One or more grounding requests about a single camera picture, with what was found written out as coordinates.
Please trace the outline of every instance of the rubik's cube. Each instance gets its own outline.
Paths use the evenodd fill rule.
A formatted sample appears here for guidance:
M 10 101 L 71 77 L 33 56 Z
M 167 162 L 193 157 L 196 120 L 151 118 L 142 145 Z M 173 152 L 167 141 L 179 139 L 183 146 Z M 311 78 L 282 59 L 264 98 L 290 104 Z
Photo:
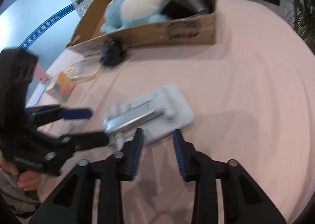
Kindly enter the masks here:
M 69 80 L 64 72 L 55 75 L 51 81 L 45 92 L 60 102 L 66 102 L 76 84 Z

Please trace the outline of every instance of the black object in box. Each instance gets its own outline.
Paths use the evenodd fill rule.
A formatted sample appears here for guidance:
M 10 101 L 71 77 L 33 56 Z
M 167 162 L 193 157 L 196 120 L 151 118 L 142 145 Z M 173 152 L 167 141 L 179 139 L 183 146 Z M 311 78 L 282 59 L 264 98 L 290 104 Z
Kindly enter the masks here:
M 181 19 L 196 14 L 213 13 L 212 0 L 163 0 L 162 14 L 172 19 Z

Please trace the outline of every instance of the brown cardboard box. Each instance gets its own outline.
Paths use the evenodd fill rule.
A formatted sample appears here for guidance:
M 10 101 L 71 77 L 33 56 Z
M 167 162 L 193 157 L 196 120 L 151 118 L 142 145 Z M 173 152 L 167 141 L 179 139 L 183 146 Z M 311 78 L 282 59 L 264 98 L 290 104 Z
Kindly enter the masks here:
M 215 12 L 196 17 L 167 22 L 138 25 L 113 33 L 103 34 L 104 12 L 111 0 L 94 0 L 79 22 L 67 48 L 83 54 L 93 54 L 102 49 L 106 39 L 119 39 L 130 46 L 161 44 L 215 44 Z

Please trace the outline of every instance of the blue plush toy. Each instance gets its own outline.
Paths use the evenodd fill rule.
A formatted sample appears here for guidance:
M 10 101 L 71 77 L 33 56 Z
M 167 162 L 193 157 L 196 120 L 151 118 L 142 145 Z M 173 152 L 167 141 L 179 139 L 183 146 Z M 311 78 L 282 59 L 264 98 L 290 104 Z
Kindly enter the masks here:
M 111 33 L 132 26 L 170 20 L 160 13 L 163 0 L 112 0 L 105 11 L 102 33 Z

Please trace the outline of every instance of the table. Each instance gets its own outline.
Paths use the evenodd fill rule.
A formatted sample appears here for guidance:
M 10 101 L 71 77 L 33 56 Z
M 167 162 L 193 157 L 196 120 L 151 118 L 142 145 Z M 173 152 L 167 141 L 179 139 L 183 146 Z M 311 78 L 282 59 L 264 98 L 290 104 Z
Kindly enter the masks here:
M 121 66 L 78 84 L 68 107 L 91 107 L 85 131 L 101 117 L 165 83 L 176 84 L 195 112 L 185 140 L 212 159 L 238 160 L 292 223 L 315 190 L 315 58 L 275 13 L 246 0 L 218 0 L 218 43 L 130 49 Z M 65 70 L 81 56 L 65 50 L 48 70 Z M 43 95 L 40 104 L 55 101 Z M 44 127 L 60 134 L 68 124 Z M 77 153 L 38 189 L 44 200 L 75 163 L 105 159 L 107 148 Z M 194 184 L 177 168 L 171 137 L 144 148 L 139 175 L 122 184 L 126 223 L 190 223 Z M 219 191 L 219 222 L 223 223 Z

